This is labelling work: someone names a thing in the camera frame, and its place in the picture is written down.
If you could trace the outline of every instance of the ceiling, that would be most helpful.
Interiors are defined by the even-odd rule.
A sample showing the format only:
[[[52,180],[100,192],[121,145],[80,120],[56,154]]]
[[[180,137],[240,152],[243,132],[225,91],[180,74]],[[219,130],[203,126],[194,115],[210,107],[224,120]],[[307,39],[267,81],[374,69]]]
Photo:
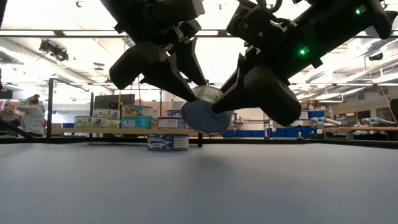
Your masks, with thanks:
[[[398,11],[398,0],[384,2],[388,10]],[[233,0],[206,0],[203,2],[206,14],[197,20],[202,29],[225,29],[238,2]],[[292,4],[285,0],[284,5],[276,13],[277,17],[294,19],[301,14],[309,4],[302,1]],[[116,21],[111,17],[99,0],[8,0],[2,29],[27,30],[113,30]],[[8,75],[3,75],[5,83],[15,87],[24,87],[20,82],[44,82],[35,85],[45,86],[50,77],[61,78],[72,83],[95,83],[95,85],[80,85],[96,94],[114,93],[117,88],[107,84],[109,68],[128,48],[126,37],[120,38],[49,38],[47,39],[65,49],[69,61],[59,63],[49,55],[39,51],[41,38],[0,37],[0,47],[11,51],[15,59],[12,63],[1,65]],[[394,66],[398,56],[397,42],[389,40],[380,42],[376,39],[352,39],[328,53],[322,58],[324,65],[314,69],[309,66],[290,79],[292,83],[348,83],[365,82],[369,78],[370,68]],[[221,85],[234,72],[238,53],[244,53],[243,40],[237,38],[199,38],[196,53],[206,79],[215,85]],[[368,56],[384,52],[384,59],[371,62]],[[95,70],[94,63],[103,63],[103,70]],[[373,78],[380,76],[379,71],[372,71]],[[138,89],[137,80],[125,92]],[[143,91],[153,91],[154,86],[141,85]],[[298,95],[316,97],[325,92],[339,91],[328,85],[292,85]],[[158,99],[158,93],[143,93],[144,100]]]

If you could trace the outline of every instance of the man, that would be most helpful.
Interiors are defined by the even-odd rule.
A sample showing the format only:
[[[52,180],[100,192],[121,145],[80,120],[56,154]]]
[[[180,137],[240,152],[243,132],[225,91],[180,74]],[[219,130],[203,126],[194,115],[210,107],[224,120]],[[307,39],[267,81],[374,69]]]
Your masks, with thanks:
[[[0,112],[0,118],[3,119],[4,121],[7,121],[8,123],[13,124],[15,127],[18,127],[21,125],[21,116],[18,114],[15,114],[15,105],[12,104],[11,102],[6,102],[4,104],[4,110]],[[17,133],[14,131],[11,131],[7,128],[0,127],[0,131],[7,131],[11,135],[18,136]]]
[[[17,110],[25,112],[22,128],[34,137],[43,137],[44,134],[44,106],[39,105],[39,95],[34,95],[21,101]]]

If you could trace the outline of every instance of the gray table surface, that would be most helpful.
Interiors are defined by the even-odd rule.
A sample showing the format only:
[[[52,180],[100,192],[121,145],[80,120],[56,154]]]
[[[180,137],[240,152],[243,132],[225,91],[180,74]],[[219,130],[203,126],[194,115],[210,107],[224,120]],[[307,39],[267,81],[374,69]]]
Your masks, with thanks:
[[[0,223],[398,223],[398,151],[0,144]]]

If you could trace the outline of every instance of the white ceiling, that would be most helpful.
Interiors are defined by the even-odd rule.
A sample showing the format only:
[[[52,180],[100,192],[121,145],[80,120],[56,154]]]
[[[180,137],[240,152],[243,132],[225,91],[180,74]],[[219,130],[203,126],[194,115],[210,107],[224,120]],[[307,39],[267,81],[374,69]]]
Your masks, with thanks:
[[[268,0],[267,2],[273,4],[275,0]],[[389,5],[388,9],[398,11],[398,0],[389,0],[385,1],[385,3]],[[234,0],[205,0],[203,4],[206,14],[197,19],[202,29],[225,29],[238,2]],[[80,1],[80,6],[76,6],[75,0],[8,0],[2,28],[113,30],[116,21],[99,0],[82,0]],[[305,1],[300,4],[292,4],[292,1],[284,0],[284,5],[276,13],[276,16],[294,19],[308,7],[309,5]],[[9,38],[8,40],[21,46],[22,52],[20,53],[22,54],[24,50],[38,55],[41,54],[38,50],[41,43],[39,38]],[[50,40],[65,47],[70,55],[69,61],[59,66],[80,75],[81,80],[84,82],[89,79],[93,82],[103,83],[109,77],[108,70],[110,66],[126,49],[122,38]],[[341,60],[341,54],[347,51],[348,43],[343,44],[323,57],[324,67],[330,67],[339,59]],[[200,38],[196,49],[203,73],[212,83],[225,82],[236,68],[238,53],[243,52],[243,41],[236,38]],[[55,62],[48,55],[44,55],[40,60],[46,59]],[[104,71],[94,70],[94,62],[105,64]],[[350,69],[345,72],[351,74],[363,66],[363,58],[361,60],[352,60],[349,64]],[[317,72],[319,69],[314,70],[312,67],[308,67],[290,81],[304,82],[315,71]],[[325,76],[318,81],[330,82],[330,79],[333,79],[333,77]]]

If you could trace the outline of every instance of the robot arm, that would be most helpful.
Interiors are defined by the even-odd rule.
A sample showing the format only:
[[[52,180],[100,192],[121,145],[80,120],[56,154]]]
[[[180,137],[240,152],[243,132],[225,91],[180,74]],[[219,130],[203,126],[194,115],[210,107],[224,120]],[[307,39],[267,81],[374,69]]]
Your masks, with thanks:
[[[195,20],[205,13],[202,0],[101,0],[136,45],[109,71],[123,89],[140,73],[142,82],[185,100],[196,100],[183,72],[197,85],[206,80],[195,55],[201,29]],[[301,105],[289,89],[288,79],[357,33],[373,27],[390,36],[397,12],[384,11],[379,0],[307,0],[311,6],[294,21],[277,18],[282,0],[267,9],[266,0],[238,0],[227,31],[246,41],[236,71],[224,84],[224,95],[213,105],[215,113],[260,107],[277,123],[287,126],[299,118]]]

